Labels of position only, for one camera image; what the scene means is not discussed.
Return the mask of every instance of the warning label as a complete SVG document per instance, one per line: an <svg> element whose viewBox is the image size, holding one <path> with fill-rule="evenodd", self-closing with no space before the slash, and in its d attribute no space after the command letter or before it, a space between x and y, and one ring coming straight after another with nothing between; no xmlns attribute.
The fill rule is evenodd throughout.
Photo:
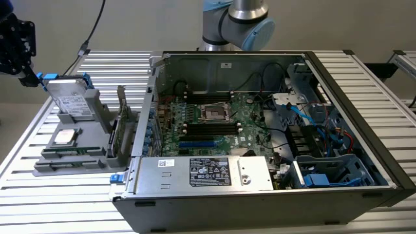
<svg viewBox="0 0 416 234"><path fill-rule="evenodd" d="M74 117L91 116L91 110L83 96L59 97L59 101Z"/></svg>
<svg viewBox="0 0 416 234"><path fill-rule="evenodd" d="M231 185L228 158L191 158L190 184L192 187Z"/></svg>

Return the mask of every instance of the red cable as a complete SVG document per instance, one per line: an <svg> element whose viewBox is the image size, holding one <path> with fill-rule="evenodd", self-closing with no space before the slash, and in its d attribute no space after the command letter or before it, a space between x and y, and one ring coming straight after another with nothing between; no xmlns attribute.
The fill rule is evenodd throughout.
<svg viewBox="0 0 416 234"><path fill-rule="evenodd" d="M344 130L344 134L350 138L350 146L348 146L347 153L351 153L352 146L354 146L354 138L346 130Z"/></svg>

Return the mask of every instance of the cable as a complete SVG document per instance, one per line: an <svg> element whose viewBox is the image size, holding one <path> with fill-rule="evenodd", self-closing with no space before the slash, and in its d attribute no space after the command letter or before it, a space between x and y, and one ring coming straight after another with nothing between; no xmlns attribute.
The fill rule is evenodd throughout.
<svg viewBox="0 0 416 234"><path fill-rule="evenodd" d="M279 131L279 132L282 132L282 133L286 133L284 130L280 130L280 129L278 129L278 128L267 128L267 127L263 127L263 126L260 126L255 121L254 121L254 123L255 123L255 125L256 125L258 127L260 127L260 128L264 129L264 130L275 130L275 131Z"/></svg>
<svg viewBox="0 0 416 234"><path fill-rule="evenodd" d="M270 65L278 65L279 67L280 67L280 69L282 69L282 82L284 82L284 79L286 79L286 69L284 69L284 67L282 66L282 64L280 63L278 63L278 62L270 62L267 65L266 65L266 67L263 68L263 72L262 72L262 89L260 89L260 92L263 91L263 89L264 89L264 74L266 74L266 69L267 69L267 67L270 66Z"/></svg>
<svg viewBox="0 0 416 234"><path fill-rule="evenodd" d="M302 111L307 106L310 106L311 104L320 104L320 105L323 105L323 107L324 107L324 109L326 109L326 127L328 127L328 115L330 115L330 112L328 112L328 109L327 109L327 106L322 103L322 102L319 102L319 101L311 101L311 102L308 102L307 104L306 104L306 106L299 110L299 111Z"/></svg>
<svg viewBox="0 0 416 234"><path fill-rule="evenodd" d="M239 112L239 111L236 111L236 112L230 116L230 118L232 118L232 117L236 115L238 112Z"/></svg>
<svg viewBox="0 0 416 234"><path fill-rule="evenodd" d="M351 153L352 147L354 147L354 138L352 138L352 136L350 135L350 133L347 132L347 130L344 130L344 134L346 134L346 136L350 138L350 146L348 146L347 153Z"/></svg>
<svg viewBox="0 0 416 234"><path fill-rule="evenodd" d="M247 82L255 77L255 75L259 75L259 77L262 78L262 74L259 72L254 72L247 78L247 80L243 82L243 84L239 87L236 87L234 90L238 91L240 88L243 88Z"/></svg>
<svg viewBox="0 0 416 234"><path fill-rule="evenodd" d="M284 145L288 145L288 143L284 143L284 144L282 144L282 145L278 145L276 147L267 147L267 146L264 145L264 139L266 139L266 138L263 138L260 144L262 144L262 146L263 146L264 148L267 148L267 149L271 149L271 150L272 150L272 149L276 149L276 148L283 147Z"/></svg>
<svg viewBox="0 0 416 234"><path fill-rule="evenodd" d="M106 5L106 0L103 0L103 3L102 3L100 13L99 13L99 16L98 16L98 19L96 19L96 23L94 24L94 27L92 27L88 39L86 40L87 43L90 42L91 37L92 37L92 35L94 35L95 31L96 31L98 24L99 24L99 21L100 21L100 18L102 18L103 10L104 10L104 5Z"/></svg>
<svg viewBox="0 0 416 234"><path fill-rule="evenodd" d="M175 81L174 83L174 88L172 88L172 95L175 96L176 95L176 86L179 83L184 83L186 87L188 86L188 82L186 80L178 80Z"/></svg>
<svg viewBox="0 0 416 234"><path fill-rule="evenodd" d="M103 0L102 8L100 8L100 13L99 13L96 22L95 22L95 24L94 24L91 33L90 33L90 35L88 35L88 38L87 38L87 40L84 41L84 43L82 44L82 46L80 46L80 48L79 48L78 58L76 58L76 60L74 61L74 63L71 64L71 66L68 67L68 69L66 70L64 74L67 74L67 72L70 71L70 69L72 68L72 66L75 65L75 63L78 62L78 59L84 55L84 52L86 52L86 50L88 49L88 43L90 43L91 37L92 37L92 35L94 35L95 31L96 31L98 25L99 25L99 21L100 21L100 18L102 18L104 6L106 6L106 0Z"/></svg>
<svg viewBox="0 0 416 234"><path fill-rule="evenodd" d="M72 66L75 65L75 63L78 62L80 56L78 56L76 60L74 61L74 63L70 65L68 69L64 72L64 75L67 74L67 72L70 71L70 69L72 68Z"/></svg>
<svg viewBox="0 0 416 234"><path fill-rule="evenodd" d="M414 98L412 103L410 104L410 108L412 108L412 107L414 107L415 103L416 103L416 96L415 96L415 98Z"/></svg>

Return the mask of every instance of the motherboard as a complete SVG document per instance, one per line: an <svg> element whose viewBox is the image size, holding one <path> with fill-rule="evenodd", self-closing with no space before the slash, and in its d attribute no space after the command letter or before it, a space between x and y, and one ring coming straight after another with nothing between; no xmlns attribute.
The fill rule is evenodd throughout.
<svg viewBox="0 0 416 234"><path fill-rule="evenodd" d="M255 120L264 124L264 118L256 114L256 98L239 93L228 102L190 104L182 97L163 97L159 106L163 156L272 157L270 132L255 124Z"/></svg>

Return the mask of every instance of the circuit board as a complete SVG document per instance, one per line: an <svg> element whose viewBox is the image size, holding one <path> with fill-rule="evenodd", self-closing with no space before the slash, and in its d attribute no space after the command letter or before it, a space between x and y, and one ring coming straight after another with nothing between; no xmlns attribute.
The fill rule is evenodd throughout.
<svg viewBox="0 0 416 234"><path fill-rule="evenodd" d="M212 123L210 120L204 120L204 113L202 109L206 107L214 107L220 105L227 105L228 117L219 120L214 119L214 122L224 123L240 123L243 130L238 135L224 135L214 136L215 146L211 148L187 148L187 156L222 156L232 155L238 152L236 149L248 149L255 152L258 156L266 156L270 158L274 156L272 149L264 148L258 138L264 139L267 137L268 131L262 129L254 124L251 119L251 113L255 108L255 103L248 104L247 100L254 100L254 96L240 93L236 95L230 103L215 103L215 104L187 104L180 98L175 98L170 103L163 105L164 111L160 119L163 126L163 156L178 156L180 148L180 137L186 134L183 133L183 125L195 123ZM266 142L267 147L272 147L270 142Z"/></svg>
<svg viewBox="0 0 416 234"><path fill-rule="evenodd" d="M126 99L123 100L123 104L120 106L120 111L118 115L118 119L115 122L115 130L111 134L110 141L108 141L108 150L111 150L111 156L116 157L124 137L124 130L126 130L126 122L128 121L128 105Z"/></svg>

